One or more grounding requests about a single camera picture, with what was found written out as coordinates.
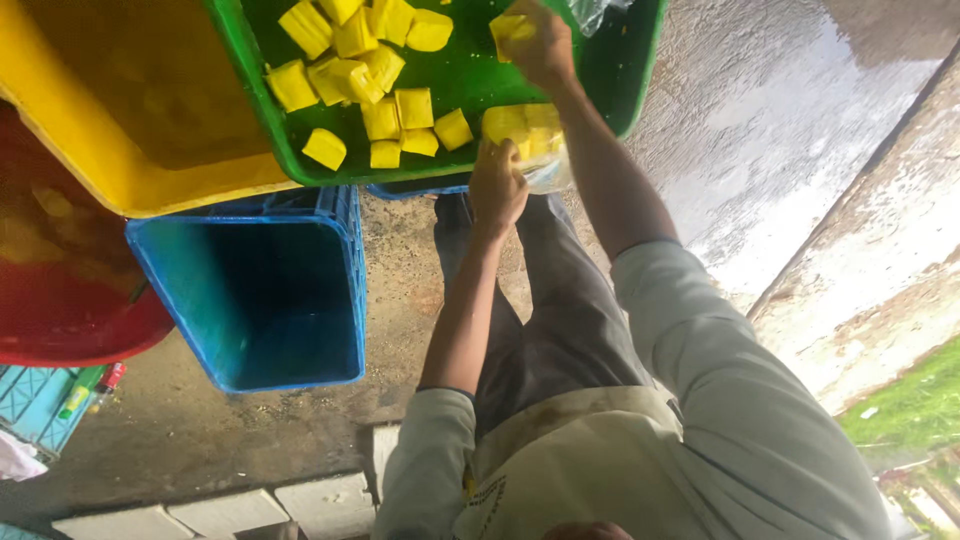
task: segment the blue plastic crate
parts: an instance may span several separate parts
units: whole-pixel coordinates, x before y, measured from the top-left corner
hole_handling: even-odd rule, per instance
[[[367,185],[367,191],[374,197],[387,201],[399,201],[411,197],[419,197],[428,193],[442,195],[444,193],[463,193],[467,191],[467,182],[472,173],[457,173],[433,178],[421,178],[404,182],[389,182],[386,184]]]
[[[221,390],[363,377],[367,273],[356,186],[133,219],[127,241]]]
[[[31,443],[41,460],[60,457],[90,400],[70,418],[58,418],[80,368],[0,365],[0,429]]]
[[[33,534],[12,525],[0,523],[0,540],[49,540],[46,536]]]

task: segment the green tray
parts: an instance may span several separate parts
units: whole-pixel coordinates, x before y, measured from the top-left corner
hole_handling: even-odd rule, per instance
[[[546,1],[573,29],[580,80],[619,136],[627,135],[639,116],[657,54],[666,1],[635,0],[627,12],[608,10],[603,27],[590,39],[580,34],[564,0]],[[511,0],[453,0],[446,6],[439,0],[411,0],[416,8],[453,18],[453,35],[436,53],[394,47],[407,61],[394,88],[429,87],[434,117],[463,109],[477,140],[453,152],[441,147],[435,158],[403,153],[398,169],[370,169],[370,142],[360,107],[325,107],[320,103],[288,113],[277,104],[263,80],[265,63],[279,66],[297,58],[306,61],[298,45],[277,24],[296,0],[204,2],[253,100],[254,112],[270,137],[277,162],[299,184],[382,184],[469,171],[476,158],[484,110],[544,101],[512,64],[496,60],[488,24],[507,9]],[[339,171],[323,167],[300,151],[314,128],[327,128],[347,145],[347,158]]]

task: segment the yellow plastic tub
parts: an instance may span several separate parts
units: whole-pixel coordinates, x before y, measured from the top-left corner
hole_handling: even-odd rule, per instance
[[[0,0],[0,98],[128,217],[299,187],[200,0]]]

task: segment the person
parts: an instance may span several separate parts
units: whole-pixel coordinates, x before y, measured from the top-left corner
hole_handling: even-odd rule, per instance
[[[528,196],[513,142],[482,143],[469,198],[435,203],[446,299],[372,537],[890,537],[856,449],[711,286],[587,98],[569,28],[536,0],[509,11],[536,25],[506,47],[560,113],[615,295],[562,200]],[[526,325],[496,283],[514,226]]]

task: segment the bottle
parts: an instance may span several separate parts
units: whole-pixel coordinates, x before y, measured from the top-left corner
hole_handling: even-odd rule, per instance
[[[117,388],[117,382],[127,373],[127,365],[122,362],[112,363],[107,366],[106,372],[100,377],[100,382],[93,387],[93,403],[87,409],[96,414],[100,407],[105,405],[113,397],[113,391]]]
[[[107,366],[105,365],[85,367],[80,370],[77,381],[73,383],[69,397],[66,399],[66,402],[63,403],[63,408],[57,417],[61,420],[67,420],[73,416],[74,411],[80,408],[80,405],[84,404],[86,398],[90,395],[90,390],[93,389],[93,386],[100,380],[100,377],[103,376],[106,370]]]

